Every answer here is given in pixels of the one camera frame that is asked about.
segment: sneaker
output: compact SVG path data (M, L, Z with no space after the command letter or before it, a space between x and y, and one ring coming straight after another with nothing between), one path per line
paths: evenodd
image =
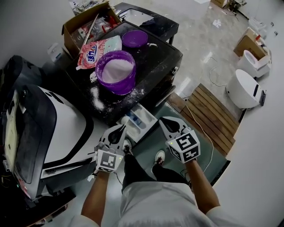
M123 152L125 155L133 155L132 153L132 145L128 139L125 139L123 142Z
M156 154L156 157L155 157L154 165L162 166L164 161L165 161L165 157L166 157L166 154L165 154L164 151L162 151L162 150L158 151L158 153Z

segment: wooden platform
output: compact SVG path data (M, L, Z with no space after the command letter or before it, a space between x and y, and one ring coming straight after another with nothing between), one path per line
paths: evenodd
M200 84L187 101L173 93L167 98L167 102L193 127L204 134L200 126L194 121L193 118L195 118L212 140L214 147L222 155L226 156L229 153L235 142L233 136L239 127L239 123L207 88Z

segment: white t-shirt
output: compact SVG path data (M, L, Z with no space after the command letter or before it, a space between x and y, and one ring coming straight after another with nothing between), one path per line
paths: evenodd
M189 186L181 183L135 182L122 195L118 227L243 227L215 207L206 215L195 205ZM70 227L99 227L91 219L75 216Z

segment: cardboard box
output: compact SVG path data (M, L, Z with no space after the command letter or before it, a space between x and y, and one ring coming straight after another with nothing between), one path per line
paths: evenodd
M116 16L115 12L111 8L108 2L96 5L82 13L79 13L77 16L73 17L67 21L62 27L62 35L64 35L64 45L69 51L70 55L75 58L81 49L71 38L71 34L76 31L78 28L82 27L84 24L93 21L96 15L107 14L114 18L115 22L120 23L120 19Z
M228 3L230 2L230 0L211 0L212 3L214 3L215 5L219 6L220 8L225 7L226 5L228 5Z
M256 57L257 60L260 60L264 56L266 56L267 53L256 43L256 37L257 34L255 34L253 30L248 28L244 35L240 38L237 46L234 49L236 55L242 57L244 50L248 50L253 54L253 56Z

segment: person's left arm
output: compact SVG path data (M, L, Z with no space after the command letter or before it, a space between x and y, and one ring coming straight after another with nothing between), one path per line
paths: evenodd
M101 226L106 203L107 183L110 174L100 171L84 202L81 215Z

